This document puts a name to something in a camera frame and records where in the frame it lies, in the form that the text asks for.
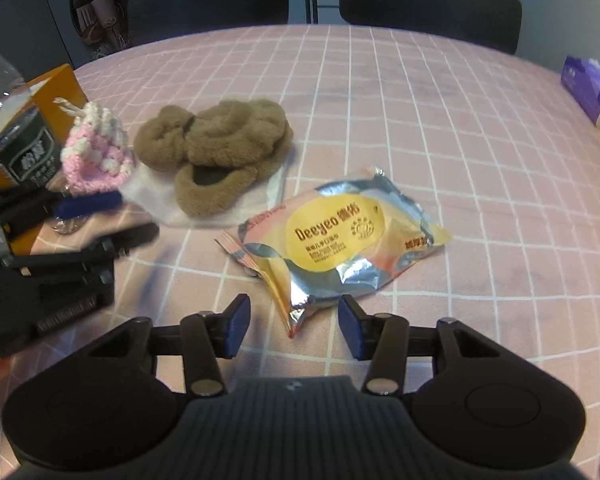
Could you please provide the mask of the pink white crochet toy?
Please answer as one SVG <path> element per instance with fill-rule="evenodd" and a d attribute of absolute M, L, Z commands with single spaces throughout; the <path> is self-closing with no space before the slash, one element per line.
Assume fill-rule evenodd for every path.
<path fill-rule="evenodd" d="M 60 152 L 70 191 L 78 195 L 117 191 L 135 168 L 135 156 L 119 117 L 92 101 L 84 107 L 64 98 L 55 98 L 54 103 L 73 118 Z"/>

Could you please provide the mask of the gold foil snack packet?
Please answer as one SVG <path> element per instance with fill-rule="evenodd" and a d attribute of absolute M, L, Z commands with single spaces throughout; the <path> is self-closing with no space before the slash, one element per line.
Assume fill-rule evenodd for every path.
<path fill-rule="evenodd" d="M 264 281 L 289 336 L 342 295 L 364 297 L 452 240 L 376 166 L 327 182 L 216 241 Z"/>

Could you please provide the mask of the clear plastic water bottle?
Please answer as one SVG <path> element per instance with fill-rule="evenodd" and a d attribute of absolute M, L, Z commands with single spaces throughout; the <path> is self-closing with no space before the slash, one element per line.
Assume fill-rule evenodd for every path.
<path fill-rule="evenodd" d="M 56 102 L 83 106 L 84 92 L 67 65 L 26 81 L 0 55 L 0 188 L 49 188 L 63 198 L 74 191 L 61 169 L 60 151 L 74 118 Z"/>

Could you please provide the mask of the brown fuzzy slippers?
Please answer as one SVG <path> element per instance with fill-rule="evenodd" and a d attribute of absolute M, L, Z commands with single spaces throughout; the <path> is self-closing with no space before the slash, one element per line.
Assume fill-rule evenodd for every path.
<path fill-rule="evenodd" d="M 189 218 L 222 214 L 253 185 L 272 177 L 294 132 L 279 104 L 225 100 L 194 114 L 168 105 L 134 141 L 145 166 L 173 177 L 175 203 Z"/>

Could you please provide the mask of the pink checkered tablecloth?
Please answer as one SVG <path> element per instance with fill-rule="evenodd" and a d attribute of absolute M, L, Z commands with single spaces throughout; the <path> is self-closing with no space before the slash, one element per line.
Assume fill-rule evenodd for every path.
<path fill-rule="evenodd" d="M 129 133 L 161 107 L 282 104 L 285 193 L 369 166 L 451 231 L 366 297 L 431 326 L 452 316 L 570 385 L 574 462 L 600 470 L 600 131 L 550 70 L 464 42 L 347 26 L 223 30 L 88 63 L 76 78 Z"/>

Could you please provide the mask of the black chair left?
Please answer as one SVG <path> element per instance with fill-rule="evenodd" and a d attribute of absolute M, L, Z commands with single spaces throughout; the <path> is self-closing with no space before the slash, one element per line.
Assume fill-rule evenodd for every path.
<path fill-rule="evenodd" d="M 130 45 L 212 30 L 283 25 L 289 0 L 129 0 Z"/>

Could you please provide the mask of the black chair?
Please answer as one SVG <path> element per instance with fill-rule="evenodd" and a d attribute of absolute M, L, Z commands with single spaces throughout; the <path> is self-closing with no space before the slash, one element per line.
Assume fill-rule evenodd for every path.
<path fill-rule="evenodd" d="M 129 0 L 130 45 L 212 30 L 283 25 L 289 0 Z"/>
<path fill-rule="evenodd" d="M 352 25 L 423 32 L 508 54 L 517 51 L 522 21 L 519 0 L 339 0 L 339 9 Z"/>

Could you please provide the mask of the purple tissue pack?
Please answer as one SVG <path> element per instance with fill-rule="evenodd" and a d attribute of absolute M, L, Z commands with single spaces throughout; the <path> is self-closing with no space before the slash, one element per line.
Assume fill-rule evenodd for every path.
<path fill-rule="evenodd" d="M 600 62 L 595 58 L 567 56 L 560 81 L 600 130 Z"/>

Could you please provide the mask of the black chair right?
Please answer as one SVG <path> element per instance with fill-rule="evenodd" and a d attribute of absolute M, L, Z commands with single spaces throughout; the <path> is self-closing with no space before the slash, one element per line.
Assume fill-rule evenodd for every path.
<path fill-rule="evenodd" d="M 352 25 L 423 32 L 508 54 L 517 51 L 522 21 L 519 0 L 339 0 L 339 9 Z"/>

